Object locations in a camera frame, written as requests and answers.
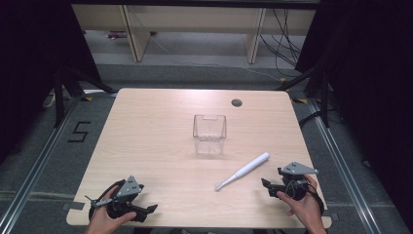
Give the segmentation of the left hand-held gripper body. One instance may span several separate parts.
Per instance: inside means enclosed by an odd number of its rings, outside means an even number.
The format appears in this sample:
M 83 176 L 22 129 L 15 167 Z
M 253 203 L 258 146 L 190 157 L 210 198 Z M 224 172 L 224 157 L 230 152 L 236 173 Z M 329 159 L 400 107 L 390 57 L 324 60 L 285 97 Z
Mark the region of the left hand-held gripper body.
M 97 199 L 91 199 L 89 219 L 97 208 L 106 207 L 110 217 L 117 218 L 126 213 L 134 212 L 145 214 L 143 208 L 135 206 L 132 201 L 141 192 L 144 185 L 139 184 L 133 175 L 128 179 L 122 179 L 110 185 Z

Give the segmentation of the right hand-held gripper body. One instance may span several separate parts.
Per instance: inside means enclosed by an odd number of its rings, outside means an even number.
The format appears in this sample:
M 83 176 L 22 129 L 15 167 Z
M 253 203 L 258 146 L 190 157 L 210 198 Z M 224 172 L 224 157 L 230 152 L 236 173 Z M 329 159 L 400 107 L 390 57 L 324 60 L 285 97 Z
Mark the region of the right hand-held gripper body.
M 291 162 L 285 167 L 278 168 L 279 175 L 285 185 L 284 193 L 290 198 L 302 200 L 309 190 L 310 182 L 305 175 L 317 175 L 319 171 L 298 162 Z

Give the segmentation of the person's right hand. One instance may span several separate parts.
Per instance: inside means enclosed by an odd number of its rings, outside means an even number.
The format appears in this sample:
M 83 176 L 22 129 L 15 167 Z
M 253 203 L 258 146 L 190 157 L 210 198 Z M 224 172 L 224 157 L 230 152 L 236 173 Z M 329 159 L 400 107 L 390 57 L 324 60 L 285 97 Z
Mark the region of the person's right hand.
M 279 191 L 277 195 L 289 205 L 290 210 L 287 212 L 287 215 L 295 215 L 305 226 L 309 234 L 327 234 L 321 219 L 319 203 L 313 196 L 313 193 L 317 191 L 318 184 L 309 175 L 305 175 L 305 178 L 310 183 L 310 192 L 307 192 L 302 200 L 296 201 L 291 199 L 282 191 Z

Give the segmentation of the person's left hand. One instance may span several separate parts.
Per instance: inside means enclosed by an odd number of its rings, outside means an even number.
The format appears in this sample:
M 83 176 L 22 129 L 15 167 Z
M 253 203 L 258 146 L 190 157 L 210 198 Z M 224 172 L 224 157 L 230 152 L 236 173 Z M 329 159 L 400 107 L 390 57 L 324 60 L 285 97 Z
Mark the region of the person's left hand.
M 120 226 L 133 220 L 135 216 L 136 213 L 129 212 L 120 217 L 112 218 L 109 216 L 105 206 L 97 208 L 92 215 L 85 234 L 115 234 Z

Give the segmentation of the white electric toothbrush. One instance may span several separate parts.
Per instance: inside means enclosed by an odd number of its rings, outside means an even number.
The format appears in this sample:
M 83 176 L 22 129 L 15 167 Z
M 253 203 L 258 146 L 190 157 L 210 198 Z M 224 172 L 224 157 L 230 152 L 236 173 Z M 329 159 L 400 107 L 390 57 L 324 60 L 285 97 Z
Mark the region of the white electric toothbrush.
M 219 191 L 221 190 L 224 186 L 230 184 L 231 182 L 247 175 L 266 161 L 268 161 L 270 158 L 270 154 L 268 152 L 264 152 L 261 155 L 255 157 L 253 160 L 239 168 L 235 173 L 233 173 L 231 176 L 226 178 L 224 181 L 220 182 L 216 187 L 215 190 Z

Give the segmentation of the grey tape strip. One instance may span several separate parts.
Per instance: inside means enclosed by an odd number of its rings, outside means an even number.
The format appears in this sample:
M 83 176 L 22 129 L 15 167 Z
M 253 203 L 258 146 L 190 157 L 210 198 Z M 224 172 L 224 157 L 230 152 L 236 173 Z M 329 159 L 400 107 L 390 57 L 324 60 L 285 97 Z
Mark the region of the grey tape strip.
M 69 210 L 81 211 L 84 207 L 85 207 L 84 203 L 70 202 L 70 203 L 64 203 L 62 206 L 62 209 L 64 211 L 69 211 Z

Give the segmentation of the black tape floor numeral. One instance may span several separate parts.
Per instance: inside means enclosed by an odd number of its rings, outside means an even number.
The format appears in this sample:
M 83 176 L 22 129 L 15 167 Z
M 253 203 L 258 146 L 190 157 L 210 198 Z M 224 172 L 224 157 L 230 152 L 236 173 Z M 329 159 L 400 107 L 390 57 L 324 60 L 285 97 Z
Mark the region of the black tape floor numeral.
M 75 135 L 75 138 L 68 140 L 70 143 L 79 143 L 84 142 L 86 137 L 89 134 L 89 131 L 86 130 L 86 127 L 91 123 L 91 121 L 78 121 L 75 128 L 72 131 L 72 134 Z

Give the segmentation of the clear plastic container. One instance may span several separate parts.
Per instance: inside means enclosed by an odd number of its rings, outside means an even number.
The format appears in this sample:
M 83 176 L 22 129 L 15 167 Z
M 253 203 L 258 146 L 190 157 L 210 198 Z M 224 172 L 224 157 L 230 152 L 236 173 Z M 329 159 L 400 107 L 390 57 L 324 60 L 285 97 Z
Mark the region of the clear plastic container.
M 220 155 L 227 136 L 225 115 L 195 115 L 193 138 L 197 154 Z

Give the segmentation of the black metal stand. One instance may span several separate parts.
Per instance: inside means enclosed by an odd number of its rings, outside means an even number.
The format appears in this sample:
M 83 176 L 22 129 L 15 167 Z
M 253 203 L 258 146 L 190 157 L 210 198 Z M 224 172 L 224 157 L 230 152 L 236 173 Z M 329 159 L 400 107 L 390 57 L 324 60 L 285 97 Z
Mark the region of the black metal stand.
M 63 106 L 63 90 L 66 90 L 72 98 L 79 98 L 85 92 L 79 84 L 80 81 L 86 81 L 87 83 L 100 88 L 107 94 L 117 94 L 118 91 L 105 85 L 99 78 L 99 76 L 93 77 L 79 69 L 75 69 L 69 66 L 62 66 L 56 71 L 55 75 L 55 98 L 56 98 L 56 122 L 55 127 L 58 127 L 65 116 Z
M 313 98 L 316 94 L 320 94 L 320 110 L 317 111 L 316 114 L 320 117 L 326 128 L 328 128 L 328 78 L 322 68 L 319 68 L 317 65 L 310 68 L 291 81 L 282 84 L 277 88 L 277 91 L 286 91 L 306 79 L 308 79 L 308 83 L 304 94 L 307 98 Z

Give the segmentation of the black curtain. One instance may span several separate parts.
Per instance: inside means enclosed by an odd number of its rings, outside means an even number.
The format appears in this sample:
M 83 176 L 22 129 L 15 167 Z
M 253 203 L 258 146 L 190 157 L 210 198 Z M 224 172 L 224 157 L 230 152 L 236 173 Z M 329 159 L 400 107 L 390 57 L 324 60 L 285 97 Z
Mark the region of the black curtain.
M 32 124 L 59 72 L 101 83 L 71 3 L 0 0 L 0 164 Z
M 326 71 L 365 158 L 413 232 L 413 0 L 358 0 Z

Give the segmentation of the aluminium floor rail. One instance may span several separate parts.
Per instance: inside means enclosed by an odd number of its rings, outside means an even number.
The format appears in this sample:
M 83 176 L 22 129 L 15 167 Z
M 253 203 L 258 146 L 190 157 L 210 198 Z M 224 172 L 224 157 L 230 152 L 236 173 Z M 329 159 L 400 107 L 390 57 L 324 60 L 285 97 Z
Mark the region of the aluminium floor rail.
M 41 150 L 38 153 L 31 152 L 34 161 L 27 173 L 24 174 L 18 189 L 0 190 L 0 201 L 10 202 L 0 216 L 0 234 L 10 234 L 13 229 L 79 101 L 78 97 L 72 97 L 68 101 L 67 106 L 63 108 L 62 119 L 57 125 L 52 124 L 51 132 L 48 134 L 47 140 L 42 144 Z
M 325 125 L 321 117 L 316 118 L 316 123 L 320 134 L 328 148 L 328 151 L 334 161 L 335 167 L 343 180 L 346 190 L 351 198 L 351 201 L 357 211 L 357 214 L 363 224 L 367 234 L 383 234 L 377 219 L 368 206 L 366 199 L 362 195 L 357 182 L 347 165 L 345 158 L 333 137 L 330 129 Z

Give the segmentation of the light wooden desk frame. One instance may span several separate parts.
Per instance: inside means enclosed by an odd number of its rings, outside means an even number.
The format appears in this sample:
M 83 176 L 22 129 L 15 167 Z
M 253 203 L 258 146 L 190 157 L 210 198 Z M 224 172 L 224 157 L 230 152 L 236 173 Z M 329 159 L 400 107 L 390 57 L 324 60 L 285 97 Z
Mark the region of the light wooden desk frame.
M 135 61 L 143 59 L 151 32 L 235 33 L 244 37 L 246 57 L 254 63 L 263 34 L 305 36 L 314 10 L 74 4 L 84 30 L 124 31 Z

